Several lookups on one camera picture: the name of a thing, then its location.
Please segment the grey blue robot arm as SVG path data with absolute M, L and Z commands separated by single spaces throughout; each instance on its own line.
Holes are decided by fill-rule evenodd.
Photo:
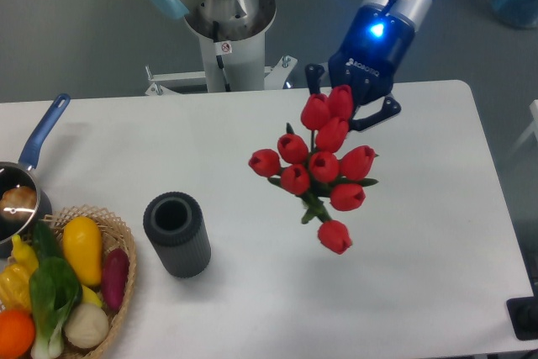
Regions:
M 274 0 L 150 0 L 171 19 L 182 19 L 198 37 L 209 92 L 266 87 L 265 33 L 276 15 Z M 362 132 L 400 112 L 393 79 L 434 0 L 362 0 L 338 50 L 323 64 L 305 69 L 309 91 L 322 77 L 351 88 L 355 108 L 381 101 L 363 119 L 351 117 Z

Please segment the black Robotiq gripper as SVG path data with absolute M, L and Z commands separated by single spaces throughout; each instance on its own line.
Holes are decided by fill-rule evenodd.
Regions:
M 400 114 L 400 103 L 387 96 L 402 59 L 415 37 L 414 27 L 382 11 L 359 8 L 339 49 L 328 63 L 304 67 L 309 94 L 321 88 L 348 85 L 356 106 L 383 98 L 380 109 L 365 118 L 351 119 L 351 131 L 364 132 Z

